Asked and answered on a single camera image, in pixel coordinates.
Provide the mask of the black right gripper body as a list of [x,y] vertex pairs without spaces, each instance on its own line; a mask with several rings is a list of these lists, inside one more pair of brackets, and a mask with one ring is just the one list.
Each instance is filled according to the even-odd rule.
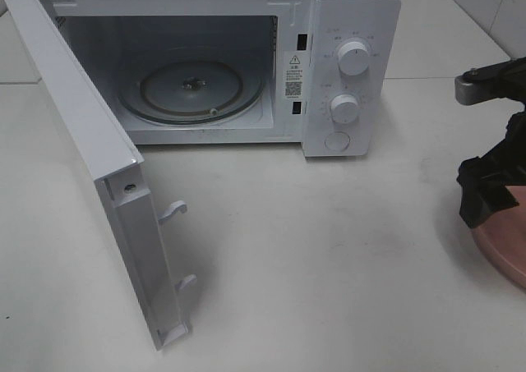
[[460,164],[457,182],[462,189],[459,215],[470,228],[519,205],[508,187],[525,184],[524,113],[512,115],[501,142],[482,157]]

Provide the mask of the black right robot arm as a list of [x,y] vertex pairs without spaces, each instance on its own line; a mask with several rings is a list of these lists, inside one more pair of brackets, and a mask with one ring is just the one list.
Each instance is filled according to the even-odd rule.
[[[465,106],[510,99],[525,103],[525,59],[473,68],[454,80],[456,100]],[[525,184],[525,111],[511,116],[504,139],[482,157],[464,160],[457,182],[462,189],[459,215],[470,228],[494,213],[519,205],[508,186]]]

